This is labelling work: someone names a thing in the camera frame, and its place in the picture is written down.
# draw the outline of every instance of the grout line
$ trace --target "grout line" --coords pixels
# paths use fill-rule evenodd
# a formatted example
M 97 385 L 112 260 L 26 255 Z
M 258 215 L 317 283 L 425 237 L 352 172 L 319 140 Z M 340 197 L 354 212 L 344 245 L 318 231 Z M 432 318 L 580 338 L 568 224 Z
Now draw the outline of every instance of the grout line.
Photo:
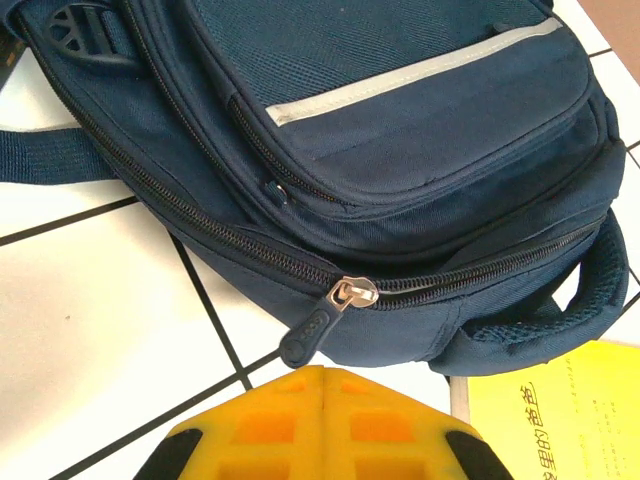
M 88 220 L 89 218 L 97 217 L 98 215 L 112 212 L 114 210 L 118 210 L 119 208 L 128 207 L 129 205 L 133 205 L 137 202 L 138 199 L 136 197 L 128 197 L 122 200 L 118 200 L 117 202 L 108 203 L 107 205 L 102 205 L 100 207 L 92 208 L 91 210 L 76 213 L 69 217 L 60 218 L 58 220 L 54 220 L 53 222 L 38 225 L 37 227 L 28 228 L 26 230 L 22 230 L 21 232 L 11 233 L 5 237 L 0 238 L 0 247 L 4 247 L 5 245 L 9 245 L 20 240 L 25 240 L 27 238 L 35 237 L 36 235 L 47 233 L 58 228 L 66 227 L 68 225 L 81 222 L 82 220 Z
M 171 410 L 166 411 L 162 415 L 157 416 L 153 420 L 151 420 L 151 421 L 145 423 L 144 425 L 136 428 L 135 430 L 129 432 L 125 436 L 120 437 L 115 442 L 112 442 L 109 445 L 107 445 L 106 447 L 101 448 L 97 452 L 89 455 L 85 459 L 83 459 L 83 460 L 79 461 L 78 463 L 72 465 L 71 467 L 67 468 L 66 470 L 58 473 L 57 475 L 54 475 L 49 480 L 69 480 L 70 478 L 78 475 L 79 473 L 81 473 L 81 472 L 87 470 L 88 468 L 94 466 L 98 462 L 104 460 L 109 455 L 112 455 L 112 454 L 116 453 L 118 450 L 120 450 L 120 449 L 126 447 L 127 445 L 130 445 L 131 443 L 135 442 L 136 440 L 138 440 L 139 438 L 143 437 L 147 433 L 150 433 L 153 430 L 155 430 L 156 428 L 158 428 L 158 427 L 164 425 L 165 423 L 173 420 L 175 417 L 177 417 L 181 413 L 186 412 L 190 408 L 195 407 L 199 403 L 202 403 L 203 401 L 205 401 L 206 399 L 212 397 L 216 393 L 218 393 L 218 392 L 224 390 L 225 388 L 227 388 L 228 386 L 234 384 L 235 382 L 240 380 L 240 376 L 241 375 L 248 376 L 250 373 L 253 373 L 254 371 L 258 370 L 259 368 L 262 368 L 263 366 L 265 366 L 266 364 L 271 363 L 276 358 L 278 358 L 278 356 L 279 356 L 279 354 L 278 354 L 277 350 L 274 351 L 274 352 L 271 352 L 268 355 L 265 355 L 261 359 L 253 362 L 251 365 L 249 365 L 248 367 L 243 369 L 242 373 L 238 373 L 238 372 L 234 373 L 230 377 L 227 377 L 224 380 L 216 383 L 215 385 L 212 385 L 211 387 L 207 388 L 206 390 L 203 390 L 202 392 L 194 395 L 190 399 L 182 402 L 179 405 L 176 405 Z
M 624 308 L 622 309 L 622 313 L 620 314 L 620 316 L 624 315 L 625 313 L 627 313 L 627 311 L 633 307 L 635 305 L 635 303 L 640 300 L 640 293 L 637 293 L 635 297 L 633 297 L 631 300 L 629 300 L 629 302 L 627 302 L 627 304 L 624 306 Z
M 638 279 L 636 272 L 634 272 L 633 269 L 629 268 L 629 273 L 631 273 L 631 276 L 635 279 L 636 282 L 638 282 L 638 285 L 640 285 L 640 279 Z
M 636 148 L 638 146 L 640 146 L 640 140 L 638 140 L 637 142 L 632 143 L 631 145 L 629 145 L 627 147 L 627 152 L 631 153 L 631 150 L 633 150 L 634 148 Z
M 213 306 L 213 303 L 211 302 L 211 299 L 209 298 L 209 295 L 207 294 L 207 291 L 205 290 L 204 285 L 202 284 L 202 280 L 200 280 L 200 277 L 198 276 L 198 272 L 193 266 L 193 262 L 189 258 L 189 254 L 187 253 L 187 250 L 184 248 L 184 245 L 182 245 L 180 240 L 178 240 L 173 235 L 171 235 L 171 233 L 169 233 L 169 235 L 171 236 L 171 240 L 173 241 L 173 244 L 175 245 L 176 250 L 178 251 L 178 255 L 180 255 L 180 259 L 182 260 L 184 267 L 187 269 L 189 278 L 191 279 L 191 282 L 193 283 L 193 286 L 196 289 L 198 296 L 200 297 L 200 301 L 202 302 L 204 309 L 207 311 L 207 314 L 211 319 L 213 328 L 216 329 L 218 337 L 220 337 L 220 341 L 222 342 L 222 345 L 224 346 L 224 349 L 226 350 L 227 355 L 229 355 L 229 358 L 231 359 L 233 368 L 235 368 L 236 373 L 240 375 L 240 381 L 242 382 L 242 386 L 245 388 L 245 390 L 251 390 L 253 386 L 249 381 L 249 377 L 242 373 L 243 367 L 242 367 L 242 363 L 240 362 L 240 358 L 238 357 L 238 354 L 235 348 L 233 348 L 233 344 L 231 343 L 231 340 L 229 339 L 229 336 L 227 335 L 227 332 L 225 331 L 224 326 L 220 321 L 220 317 L 218 317 L 218 313 L 216 312 L 216 309 Z
M 605 53 L 613 52 L 613 48 L 606 48 L 604 50 L 600 50 L 599 52 L 592 53 L 589 55 L 589 58 L 599 57 L 600 55 L 604 55 Z
M 635 163 L 638 166 L 638 168 L 640 168 L 640 163 L 638 163 L 638 160 L 636 159 L 636 157 L 633 156 L 633 153 L 631 153 L 631 150 L 627 150 L 627 153 L 631 157 L 631 160 L 633 160 L 633 163 Z

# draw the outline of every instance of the book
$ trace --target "book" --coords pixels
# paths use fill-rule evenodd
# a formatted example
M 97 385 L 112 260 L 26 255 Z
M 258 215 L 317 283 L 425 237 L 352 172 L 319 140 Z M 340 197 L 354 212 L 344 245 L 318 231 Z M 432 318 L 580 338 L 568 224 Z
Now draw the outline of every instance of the book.
M 640 478 L 640 349 L 593 341 L 544 365 L 451 379 L 451 411 L 515 480 Z

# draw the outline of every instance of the reflective strip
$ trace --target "reflective strip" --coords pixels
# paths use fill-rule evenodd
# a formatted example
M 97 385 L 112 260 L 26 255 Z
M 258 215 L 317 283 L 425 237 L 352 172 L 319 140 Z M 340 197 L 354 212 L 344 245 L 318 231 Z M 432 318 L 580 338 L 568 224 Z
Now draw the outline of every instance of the reflective strip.
M 330 92 L 296 102 L 271 105 L 267 108 L 267 113 L 279 127 L 296 120 L 329 113 L 432 75 L 475 62 L 527 38 L 548 35 L 561 27 L 562 24 L 558 20 L 549 18 L 533 27 L 515 28 L 470 47 L 360 80 Z

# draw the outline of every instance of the backpack strap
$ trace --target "backpack strap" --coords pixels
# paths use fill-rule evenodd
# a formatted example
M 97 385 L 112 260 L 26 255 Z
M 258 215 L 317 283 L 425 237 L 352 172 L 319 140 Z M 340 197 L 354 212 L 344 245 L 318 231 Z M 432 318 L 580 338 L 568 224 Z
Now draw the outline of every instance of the backpack strap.
M 0 182 L 58 185 L 116 178 L 79 128 L 0 131 Z
M 580 265 L 578 291 L 566 311 L 549 296 L 537 309 L 512 310 L 467 322 L 444 351 L 429 361 L 452 376 L 501 373 L 545 363 L 598 339 L 620 317 L 629 265 L 620 226 L 611 210 Z

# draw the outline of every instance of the nylon fabric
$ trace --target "nylon fabric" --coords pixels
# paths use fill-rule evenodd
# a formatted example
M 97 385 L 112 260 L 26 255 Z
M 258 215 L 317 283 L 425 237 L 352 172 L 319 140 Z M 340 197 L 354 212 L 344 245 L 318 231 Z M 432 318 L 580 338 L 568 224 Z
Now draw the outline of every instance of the nylon fabric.
M 265 107 L 473 45 L 492 35 L 494 23 L 544 20 L 530 2 L 512 0 L 192 2 Z
M 107 31 L 113 49 L 125 57 L 139 59 L 136 47 L 126 26 L 122 23 L 120 15 L 108 10 L 101 15 L 100 19 Z
M 77 128 L 0 131 L 0 159 L 0 182 L 59 185 L 116 178 L 87 134 Z
M 217 15 L 209 20 L 218 22 L 222 41 L 205 38 L 170 0 L 137 0 L 125 9 L 129 21 L 108 19 L 118 38 L 136 26 L 148 54 L 141 59 L 150 63 L 148 75 L 136 76 L 88 68 L 47 42 L 46 22 L 65 0 L 25 3 L 20 13 L 31 47 L 99 155 L 79 130 L 3 134 L 3 176 L 95 179 L 102 156 L 172 234 L 289 327 L 306 322 L 343 276 L 375 280 L 375 308 L 346 309 L 321 346 L 342 365 L 424 360 L 451 375 L 498 373 L 561 355 L 619 317 L 628 264 L 609 207 L 625 148 L 615 109 L 568 28 L 424 79 L 421 90 L 403 87 L 399 96 L 359 103 L 381 108 L 332 112 L 324 129 L 312 126 L 316 117 L 295 122 L 307 128 L 296 148 L 271 135 L 251 95 L 234 105 L 253 116 L 229 115 L 243 82 L 263 89 L 262 101 L 330 88 L 412 55 L 538 24 L 545 10 L 537 0 L 193 2 Z M 331 15 L 314 24 L 320 14 Z M 281 20 L 284 28 L 274 30 Z M 296 32 L 306 38 L 292 46 Z M 336 48 L 342 45 L 344 51 Z M 243 85 L 213 55 L 221 47 L 237 50 L 233 63 L 246 63 Z M 413 105 L 411 114 L 396 98 Z M 294 125 L 281 130 L 291 133 Z M 420 125 L 436 135 L 425 141 Z M 370 192 L 377 175 L 388 182 L 377 185 L 382 197 L 387 192 L 394 202 L 334 202 L 321 188 L 319 196 L 304 189 L 304 182 L 330 192 L 336 185 L 314 178 L 300 152 L 326 161 L 325 150 L 344 153 L 360 140 L 368 146 L 345 163 L 372 173 L 354 177 L 350 190 Z M 365 151 L 372 155 L 359 155 Z M 446 182 L 410 196 L 394 183 L 403 169 L 410 172 L 405 187 L 429 172 Z M 579 292 L 560 312 L 551 292 L 578 263 Z
M 336 90 L 297 102 L 271 105 L 267 108 L 267 113 L 279 127 L 290 122 L 326 114 L 447 70 L 477 62 L 518 42 L 536 36 L 549 35 L 559 28 L 562 28 L 562 24 L 555 18 L 550 18 L 534 27 L 511 29 L 476 45 L 360 80 Z

